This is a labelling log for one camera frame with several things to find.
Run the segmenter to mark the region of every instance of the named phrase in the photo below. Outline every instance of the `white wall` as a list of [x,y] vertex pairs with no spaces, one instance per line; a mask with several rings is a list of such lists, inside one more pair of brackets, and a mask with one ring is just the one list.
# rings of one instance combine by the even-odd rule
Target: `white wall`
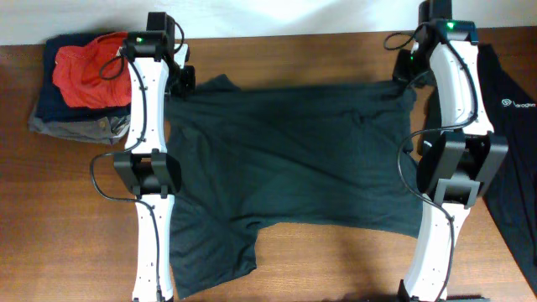
[[[422,0],[0,0],[0,44],[57,34],[144,29],[147,12],[173,16],[187,38],[409,30]],[[537,25],[536,0],[453,0],[478,27]]]

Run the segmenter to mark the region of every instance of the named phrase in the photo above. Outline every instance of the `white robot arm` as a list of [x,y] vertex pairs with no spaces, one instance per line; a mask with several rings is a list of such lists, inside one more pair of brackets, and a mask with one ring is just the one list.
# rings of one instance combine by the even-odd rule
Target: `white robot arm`
[[[422,194],[426,202],[414,259],[399,286],[398,301],[404,302],[446,299],[459,231],[508,151],[505,139],[493,134],[483,106],[475,25],[451,20],[449,0],[422,3],[420,24],[407,66],[418,69],[415,74],[423,74],[420,68],[432,70],[440,97],[442,128],[426,131],[443,133],[418,166],[420,192],[415,194]],[[398,60],[404,57],[399,54]]]
[[166,153],[164,102],[171,93],[190,92],[195,84],[193,67],[185,66],[189,50],[184,36],[175,48],[176,25],[166,13],[149,13],[147,30],[128,33],[121,50],[131,78],[131,125],[125,152],[113,156],[114,168],[136,195],[131,200],[138,212],[135,302],[173,301],[169,224],[181,171]]

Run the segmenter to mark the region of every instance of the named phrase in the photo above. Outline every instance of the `wooden surface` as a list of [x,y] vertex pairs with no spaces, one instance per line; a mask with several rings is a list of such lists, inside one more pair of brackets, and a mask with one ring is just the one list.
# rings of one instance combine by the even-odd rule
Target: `wooden surface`
[[[226,73],[241,87],[389,79],[395,53],[386,33],[190,40],[199,82]],[[537,99],[537,29],[486,29],[503,68]],[[42,46],[0,48],[0,301],[129,301],[137,257],[133,205],[103,200],[88,164],[114,147],[30,133],[26,121],[42,81]],[[419,92],[412,128],[423,126]],[[125,195],[112,163],[97,167],[105,191]],[[263,229],[258,269],[187,301],[336,301],[394,294],[415,240],[340,226]],[[495,301],[535,296],[482,201],[457,243],[449,294]]]

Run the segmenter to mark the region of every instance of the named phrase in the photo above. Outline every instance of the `red shirt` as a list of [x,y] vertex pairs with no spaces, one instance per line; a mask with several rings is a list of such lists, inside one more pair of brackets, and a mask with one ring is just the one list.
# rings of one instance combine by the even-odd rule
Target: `red shirt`
[[[127,61],[124,62],[123,72],[118,78],[105,81],[99,76],[99,70],[117,55],[126,38],[127,33],[107,34],[83,47],[60,48],[56,54],[52,82],[60,88],[69,107],[103,109],[123,107],[131,102],[131,80]],[[103,71],[103,75],[109,77],[117,74],[121,60],[111,63]]]

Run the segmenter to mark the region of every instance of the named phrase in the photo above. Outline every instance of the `black garment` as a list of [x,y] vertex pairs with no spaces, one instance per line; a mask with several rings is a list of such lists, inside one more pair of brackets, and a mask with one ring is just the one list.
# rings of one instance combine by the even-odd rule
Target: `black garment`
[[100,34],[62,34],[46,42],[43,53],[43,87],[35,113],[43,122],[96,121],[103,117],[125,117],[130,114],[130,106],[106,109],[71,108],[65,104],[60,88],[52,83],[58,50],[63,46],[85,46],[99,36]]
[[[485,201],[503,240],[537,294],[537,107],[502,70],[492,46],[479,47],[477,71],[483,104],[494,133],[506,137],[509,145]],[[440,127],[437,91],[429,99],[428,112],[425,127]],[[424,135],[423,154],[439,136],[439,133]]]
[[[166,106],[180,161],[170,262],[179,296],[256,268],[258,230],[278,222],[417,237],[421,201],[396,151],[415,93],[393,82],[239,91],[225,76]],[[412,159],[403,171],[415,185]]]

